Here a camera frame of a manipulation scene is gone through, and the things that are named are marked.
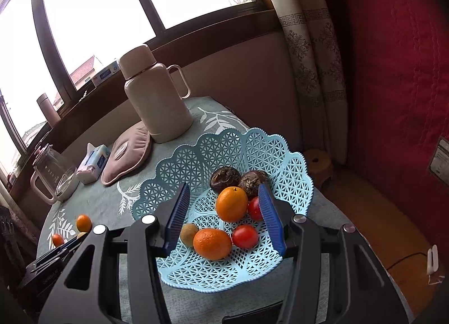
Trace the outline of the rough mandarin with stem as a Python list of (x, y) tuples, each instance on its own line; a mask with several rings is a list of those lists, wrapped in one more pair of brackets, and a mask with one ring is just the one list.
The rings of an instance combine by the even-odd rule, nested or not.
[(227, 257), (232, 249), (229, 235), (219, 229), (199, 230), (193, 240), (194, 250), (203, 258), (216, 261)]

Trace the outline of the smooth orange kumquat large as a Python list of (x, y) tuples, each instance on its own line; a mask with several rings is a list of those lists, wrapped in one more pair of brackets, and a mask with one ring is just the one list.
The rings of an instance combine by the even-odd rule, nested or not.
[(76, 219), (76, 227), (80, 233), (88, 233), (92, 228), (92, 221), (87, 215), (79, 215)]

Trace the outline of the red quilted bedding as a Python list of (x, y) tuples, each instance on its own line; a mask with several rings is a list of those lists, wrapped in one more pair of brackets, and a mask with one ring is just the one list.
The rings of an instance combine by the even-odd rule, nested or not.
[(350, 161), (448, 258), (448, 186), (429, 169), (448, 137), (448, 9), (440, 0), (345, 0), (354, 112)]

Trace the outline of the yellow plastic stool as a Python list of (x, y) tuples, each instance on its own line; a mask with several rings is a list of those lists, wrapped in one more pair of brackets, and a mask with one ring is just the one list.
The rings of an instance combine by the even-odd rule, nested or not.
[(326, 182), (333, 179), (333, 163), (326, 151), (309, 149), (305, 151), (304, 158), (308, 166), (308, 174), (315, 187), (320, 189)]

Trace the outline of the red cherry tomato large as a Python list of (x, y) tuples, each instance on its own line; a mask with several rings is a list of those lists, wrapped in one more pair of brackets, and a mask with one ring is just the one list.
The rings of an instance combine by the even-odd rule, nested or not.
[(254, 221), (263, 221), (259, 198), (254, 197), (247, 205), (247, 213)]

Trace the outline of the smooth orange kumquat small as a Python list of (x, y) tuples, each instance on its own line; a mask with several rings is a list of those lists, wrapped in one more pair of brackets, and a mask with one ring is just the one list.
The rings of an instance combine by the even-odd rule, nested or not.
[(247, 194), (240, 187), (228, 187), (218, 195), (215, 210), (222, 221), (234, 223), (245, 216), (247, 205)]

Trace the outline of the wall label plate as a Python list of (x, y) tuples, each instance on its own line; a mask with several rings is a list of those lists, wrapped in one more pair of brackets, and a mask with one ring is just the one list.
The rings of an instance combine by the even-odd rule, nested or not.
[(429, 170), (439, 180), (449, 185), (449, 142), (441, 137), (432, 156)]

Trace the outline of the pink heating pad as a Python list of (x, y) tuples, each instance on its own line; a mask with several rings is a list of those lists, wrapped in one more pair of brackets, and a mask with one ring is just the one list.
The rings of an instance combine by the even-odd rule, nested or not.
[(101, 174), (105, 187), (139, 168), (150, 154), (152, 138), (142, 121), (124, 131), (113, 143), (110, 157)]

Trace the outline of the tissue pack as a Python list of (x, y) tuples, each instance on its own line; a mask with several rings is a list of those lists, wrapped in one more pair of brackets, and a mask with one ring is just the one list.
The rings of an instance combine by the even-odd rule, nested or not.
[(84, 185), (97, 181), (107, 164), (109, 156), (110, 149), (107, 146), (94, 146), (88, 143), (86, 156), (84, 156), (76, 171), (79, 181)]

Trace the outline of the dark passion fruit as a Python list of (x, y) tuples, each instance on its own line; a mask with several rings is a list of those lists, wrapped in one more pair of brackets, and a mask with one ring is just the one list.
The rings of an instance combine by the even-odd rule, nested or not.
[(210, 188), (220, 193), (228, 187), (237, 187), (240, 182), (240, 172), (231, 166), (224, 166), (218, 168), (211, 176), (209, 185)]
[(269, 175), (265, 171), (248, 171), (240, 178), (238, 186), (247, 194), (247, 198), (252, 200), (258, 196), (259, 185), (269, 180)]

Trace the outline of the light blue plastic basket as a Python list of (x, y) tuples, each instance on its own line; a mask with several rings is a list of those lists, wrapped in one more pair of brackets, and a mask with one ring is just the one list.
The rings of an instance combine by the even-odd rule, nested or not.
[(200, 231), (233, 234), (243, 227), (243, 243), (222, 259), (202, 256), (198, 250), (178, 242), (167, 258), (157, 260), (166, 285), (202, 293), (215, 293), (262, 278), (277, 268), (281, 256), (272, 248), (268, 231), (249, 202), (257, 195), (262, 180), (274, 196), (290, 204), (294, 212), (306, 214), (313, 198), (313, 182), (304, 156), (289, 150), (280, 135), (252, 128), (247, 132), (226, 129), (218, 135), (206, 133), (192, 145), (175, 149), (157, 163), (155, 177), (141, 183), (132, 207), (134, 219), (155, 212), (174, 196), (179, 185), (188, 183), (190, 203), (185, 221)]

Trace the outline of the pink tumbler on sill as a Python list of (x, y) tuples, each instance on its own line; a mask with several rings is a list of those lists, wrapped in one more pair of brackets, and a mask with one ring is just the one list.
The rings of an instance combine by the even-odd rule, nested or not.
[(36, 99), (36, 102), (41, 109), (46, 121), (50, 125), (51, 128), (54, 128), (55, 125), (60, 122), (60, 116), (55, 110), (54, 106), (50, 102), (46, 93), (41, 94), (41, 96)]

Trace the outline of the cream thermos flask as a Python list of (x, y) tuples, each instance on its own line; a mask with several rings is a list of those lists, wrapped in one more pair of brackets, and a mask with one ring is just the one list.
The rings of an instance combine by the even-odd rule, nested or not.
[(162, 144), (184, 134), (193, 124), (193, 117), (170, 75), (178, 65), (165, 66), (158, 62), (150, 48), (143, 44), (119, 59), (119, 67), (125, 78), (125, 94), (155, 142)]

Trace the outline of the blue white box on sill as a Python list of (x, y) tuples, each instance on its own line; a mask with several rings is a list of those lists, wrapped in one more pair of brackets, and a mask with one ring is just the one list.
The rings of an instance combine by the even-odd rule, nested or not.
[(103, 82), (108, 80), (112, 75), (115, 75), (120, 71), (118, 62), (114, 60), (112, 63), (110, 63), (108, 66), (103, 68), (101, 71), (96, 73), (94, 77), (92, 78), (92, 83), (94, 84), (94, 87), (98, 87)]

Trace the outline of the red cherry tomato small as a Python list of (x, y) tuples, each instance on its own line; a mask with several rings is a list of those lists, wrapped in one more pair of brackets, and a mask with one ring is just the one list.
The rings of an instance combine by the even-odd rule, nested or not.
[(259, 236), (253, 226), (245, 224), (237, 226), (233, 230), (231, 239), (236, 247), (250, 250), (258, 244)]

